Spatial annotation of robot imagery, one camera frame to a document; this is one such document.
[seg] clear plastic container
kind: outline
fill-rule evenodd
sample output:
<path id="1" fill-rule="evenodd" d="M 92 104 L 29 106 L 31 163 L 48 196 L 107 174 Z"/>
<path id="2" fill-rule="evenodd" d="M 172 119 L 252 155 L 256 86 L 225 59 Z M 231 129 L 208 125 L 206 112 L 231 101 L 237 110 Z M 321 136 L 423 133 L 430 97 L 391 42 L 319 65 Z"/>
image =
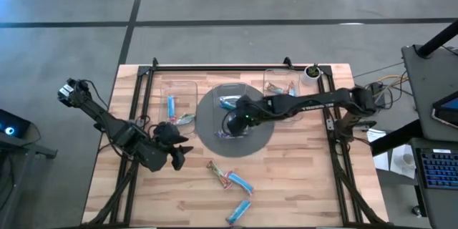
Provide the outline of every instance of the clear plastic container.
<path id="1" fill-rule="evenodd" d="M 291 96 L 301 96 L 300 83 L 301 74 L 287 69 L 267 69 L 264 71 L 263 94 L 272 96 L 276 94 L 290 94 Z M 294 117 L 281 122 L 293 122 L 302 119 L 302 114 L 298 113 Z"/>
<path id="2" fill-rule="evenodd" d="M 230 140 L 234 139 L 234 137 L 221 137 L 221 133 L 223 131 L 223 119 L 224 122 L 224 129 L 226 132 L 229 131 L 226 123 L 228 120 L 232 119 L 235 116 L 235 113 L 232 112 L 226 118 L 226 114 L 230 112 L 231 108 L 226 107 L 223 108 L 220 103 L 221 97 L 229 97 L 229 96 L 238 96 L 241 97 L 244 94 L 247 94 L 249 87 L 245 83 L 233 83 L 233 84 L 219 84 L 215 85 L 212 89 L 213 93 L 213 132 L 215 133 L 215 138 L 218 140 Z M 241 137 L 247 137 L 250 134 L 250 129 L 247 129 L 245 134 Z"/>
<path id="3" fill-rule="evenodd" d="M 175 112 L 169 111 L 169 99 L 173 101 Z M 167 121 L 177 125 L 181 135 L 194 132 L 195 114 L 198 104 L 198 85 L 191 81 L 163 82 L 160 86 L 159 121 Z M 194 115 L 190 122 L 179 125 L 183 115 Z"/>

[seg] gray floor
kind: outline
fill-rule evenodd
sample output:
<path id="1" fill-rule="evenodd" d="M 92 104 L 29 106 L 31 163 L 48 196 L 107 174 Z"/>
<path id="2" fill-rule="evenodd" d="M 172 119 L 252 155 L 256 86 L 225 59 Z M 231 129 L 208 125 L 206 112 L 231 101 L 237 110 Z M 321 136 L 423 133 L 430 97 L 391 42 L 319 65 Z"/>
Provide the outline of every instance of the gray floor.
<path id="1" fill-rule="evenodd" d="M 134 0 L 0 0 L 0 22 L 128 21 Z M 142 0 L 138 19 L 447 18 L 458 0 Z M 350 63 L 354 75 L 401 61 L 401 47 L 422 44 L 447 24 L 136 28 L 128 64 Z M 77 225 L 82 216 L 100 133 L 77 109 L 56 99 L 68 77 L 91 79 L 109 99 L 126 28 L 0 29 L 0 108 L 38 124 L 42 144 L 59 149 L 37 160 L 14 228 Z M 454 40 L 450 45 L 458 46 Z M 403 66 L 357 77 L 367 84 Z M 374 120 L 395 130 L 416 119 L 404 95 Z M 391 222 L 428 227 L 410 214 L 411 185 L 379 173 Z"/>

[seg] wooden table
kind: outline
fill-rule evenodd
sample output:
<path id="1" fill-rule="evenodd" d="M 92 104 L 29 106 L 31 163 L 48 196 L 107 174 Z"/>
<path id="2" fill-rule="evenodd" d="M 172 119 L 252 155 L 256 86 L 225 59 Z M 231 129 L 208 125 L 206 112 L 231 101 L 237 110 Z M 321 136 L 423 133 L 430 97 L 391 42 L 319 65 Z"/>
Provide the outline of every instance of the wooden table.
<path id="1" fill-rule="evenodd" d="M 354 86 L 348 64 L 331 66 L 337 89 Z M 120 66 L 109 109 L 115 117 L 128 119 L 137 68 L 138 65 Z M 182 80 L 197 83 L 200 100 L 214 85 L 222 83 L 245 82 L 262 91 L 263 73 L 155 72 L 148 112 L 152 123 L 157 122 L 161 82 Z M 316 85 L 301 84 L 301 94 L 315 93 L 318 93 Z M 292 124 L 276 123 L 266 147 L 247 157 L 221 157 L 209 151 L 197 135 L 192 135 L 184 145 L 194 146 L 194 150 L 186 155 L 181 171 L 174 171 L 170 162 L 154 173 L 140 166 L 130 225 L 228 226 L 225 218 L 247 195 L 240 187 L 222 190 L 214 174 L 205 168 L 210 160 L 223 170 L 235 171 L 255 188 L 250 209 L 237 223 L 240 226 L 341 225 L 322 112 L 316 110 L 302 114 L 302 119 Z M 104 136 L 100 144 L 107 143 Z M 376 214 L 388 220 L 369 146 L 359 141 L 352 142 L 350 156 L 359 191 Z M 119 165 L 120 159 L 110 148 L 98 154 L 83 222 L 91 220 L 107 202 L 116 185 Z M 346 203 L 354 221 L 348 192 Z"/>

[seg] blue light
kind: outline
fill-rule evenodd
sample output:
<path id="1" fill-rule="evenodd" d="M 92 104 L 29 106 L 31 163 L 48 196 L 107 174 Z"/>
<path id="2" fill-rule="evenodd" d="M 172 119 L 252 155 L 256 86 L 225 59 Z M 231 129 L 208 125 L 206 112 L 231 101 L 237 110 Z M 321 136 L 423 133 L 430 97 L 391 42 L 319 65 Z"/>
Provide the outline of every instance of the blue light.
<path id="1" fill-rule="evenodd" d="M 5 133 L 7 135 L 12 135 L 14 133 L 14 129 L 12 127 L 8 127 L 5 129 Z"/>

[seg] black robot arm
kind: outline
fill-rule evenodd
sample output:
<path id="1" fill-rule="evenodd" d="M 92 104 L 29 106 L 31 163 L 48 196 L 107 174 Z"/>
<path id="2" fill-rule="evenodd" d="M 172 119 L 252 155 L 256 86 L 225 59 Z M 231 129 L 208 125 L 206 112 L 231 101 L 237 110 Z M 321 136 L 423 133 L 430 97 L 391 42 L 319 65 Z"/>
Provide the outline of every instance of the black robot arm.
<path id="1" fill-rule="evenodd" d="M 173 157 L 175 170 L 181 169 L 185 162 L 185 153 L 193 147 L 174 147 L 174 144 L 187 141 L 180 136 L 176 126 L 161 122 L 150 137 L 134 122 L 124 121 L 112 116 L 103 107 L 92 100 L 89 87 L 84 80 L 68 79 L 58 94 L 60 102 L 68 107 L 80 108 L 89 115 L 98 130 L 106 132 L 113 147 L 118 147 L 128 156 L 136 158 L 140 164 L 152 172 L 160 170 L 167 162 L 167 155 Z"/>
<path id="2" fill-rule="evenodd" d="M 292 97 L 279 94 L 253 101 L 244 95 L 236 102 L 231 112 L 235 117 L 228 121 L 227 126 L 232 135 L 241 135 L 244 129 L 259 125 L 262 122 L 284 120 L 299 112 L 323 109 L 325 107 L 343 107 L 348 112 L 335 126 L 342 133 L 350 133 L 351 128 L 362 118 L 373 115 L 376 105 L 372 93 L 362 87 L 353 89 L 337 89 L 335 92 Z"/>

